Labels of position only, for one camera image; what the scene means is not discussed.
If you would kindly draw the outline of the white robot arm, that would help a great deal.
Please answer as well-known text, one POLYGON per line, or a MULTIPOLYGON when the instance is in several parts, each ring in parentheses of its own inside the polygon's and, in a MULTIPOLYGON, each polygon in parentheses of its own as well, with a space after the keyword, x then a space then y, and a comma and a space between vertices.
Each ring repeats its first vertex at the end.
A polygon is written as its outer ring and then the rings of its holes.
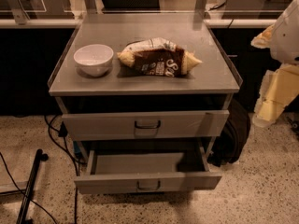
POLYGON ((274 124, 299 95, 299 0, 292 0, 274 24, 252 39, 251 45, 270 48, 271 57, 281 63, 276 71, 266 71, 254 108, 253 124, 265 128, 274 124))

